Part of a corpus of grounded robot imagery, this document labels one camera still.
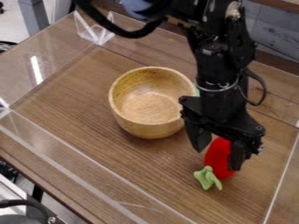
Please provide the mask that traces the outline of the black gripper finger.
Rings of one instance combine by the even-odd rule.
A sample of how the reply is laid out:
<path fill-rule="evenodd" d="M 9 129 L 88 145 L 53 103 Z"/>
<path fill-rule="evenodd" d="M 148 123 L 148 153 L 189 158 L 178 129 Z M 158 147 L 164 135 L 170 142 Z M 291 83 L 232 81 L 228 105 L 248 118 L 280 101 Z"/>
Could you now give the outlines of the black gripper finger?
<path fill-rule="evenodd" d="M 201 153 L 210 143 L 209 124 L 204 121 L 184 120 L 185 131 L 192 148 Z"/>
<path fill-rule="evenodd" d="M 228 155 L 228 165 L 232 171 L 239 171 L 241 165 L 251 157 L 251 151 L 245 144 L 240 141 L 235 141 L 230 145 L 230 153 Z"/>

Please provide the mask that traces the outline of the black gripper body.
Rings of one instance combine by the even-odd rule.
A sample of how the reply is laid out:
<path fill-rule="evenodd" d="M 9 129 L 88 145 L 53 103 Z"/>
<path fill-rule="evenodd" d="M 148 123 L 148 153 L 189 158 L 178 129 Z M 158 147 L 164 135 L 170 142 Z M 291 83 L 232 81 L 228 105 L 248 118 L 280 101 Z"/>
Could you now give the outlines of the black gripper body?
<path fill-rule="evenodd" d="M 200 91 L 200 97 L 184 95 L 178 98 L 181 119 L 204 121 L 209 124 L 210 134 L 240 141 L 251 154 L 257 154 L 263 144 L 265 128 L 248 114 L 247 105 L 256 106 L 259 101 L 248 99 L 248 87 L 208 89 Z"/>

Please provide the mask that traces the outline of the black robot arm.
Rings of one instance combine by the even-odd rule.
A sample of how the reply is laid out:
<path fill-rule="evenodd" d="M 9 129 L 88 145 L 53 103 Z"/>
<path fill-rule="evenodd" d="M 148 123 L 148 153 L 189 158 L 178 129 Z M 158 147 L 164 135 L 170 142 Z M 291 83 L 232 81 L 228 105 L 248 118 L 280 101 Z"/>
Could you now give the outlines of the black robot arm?
<path fill-rule="evenodd" d="M 190 145 L 201 151 L 212 135 L 229 140 L 228 169 L 237 171 L 260 152 L 265 135 L 265 128 L 247 112 L 247 105 L 263 103 L 248 99 L 248 80 L 263 79 L 248 69 L 257 43 L 248 34 L 241 0 L 121 0 L 130 17 L 144 21 L 134 31 L 110 22 L 93 0 L 74 3 L 98 25 L 128 39 L 146 36 L 168 18 L 178 20 L 196 60 L 194 88 L 200 92 L 178 98 Z"/>

